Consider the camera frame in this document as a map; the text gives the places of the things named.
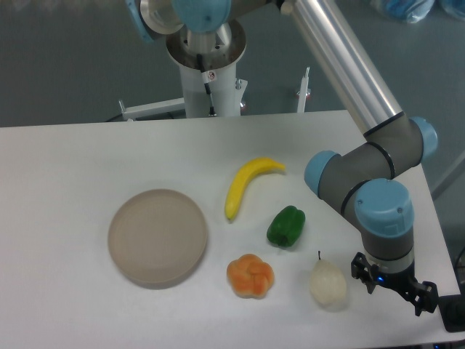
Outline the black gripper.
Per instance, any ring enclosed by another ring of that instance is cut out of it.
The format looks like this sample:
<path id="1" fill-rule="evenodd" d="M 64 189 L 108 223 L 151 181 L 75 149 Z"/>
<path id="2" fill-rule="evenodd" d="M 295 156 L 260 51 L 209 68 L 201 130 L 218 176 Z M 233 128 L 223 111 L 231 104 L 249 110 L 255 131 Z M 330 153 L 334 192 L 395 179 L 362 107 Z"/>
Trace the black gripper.
<path id="1" fill-rule="evenodd" d="M 401 297 L 414 306 L 415 316 L 434 313 L 438 306 L 437 285 L 415 279 L 414 253 L 397 260 L 382 260 L 358 252 L 351 261 L 351 275 L 366 286 L 369 294 L 376 286 L 401 292 Z"/>

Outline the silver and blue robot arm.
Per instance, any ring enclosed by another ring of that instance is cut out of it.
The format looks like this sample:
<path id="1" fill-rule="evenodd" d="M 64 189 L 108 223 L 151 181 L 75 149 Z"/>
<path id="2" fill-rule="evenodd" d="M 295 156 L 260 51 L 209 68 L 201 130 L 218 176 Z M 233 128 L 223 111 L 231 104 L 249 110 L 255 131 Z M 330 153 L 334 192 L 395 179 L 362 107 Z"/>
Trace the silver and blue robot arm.
<path id="1" fill-rule="evenodd" d="M 226 70 L 246 48 L 238 18 L 263 1 L 128 1 L 135 28 L 146 41 L 166 37 L 182 72 L 189 117 L 239 116 L 245 84 Z M 353 278 L 369 292 L 381 286 L 433 312 L 437 287 L 414 276 L 413 205 L 396 177 L 437 147 L 434 127 L 407 117 L 374 68 L 334 1 L 277 1 L 289 13 L 332 83 L 365 143 L 346 155 L 323 151 L 305 168 L 310 190 L 362 236 L 364 250 L 351 263 Z"/>

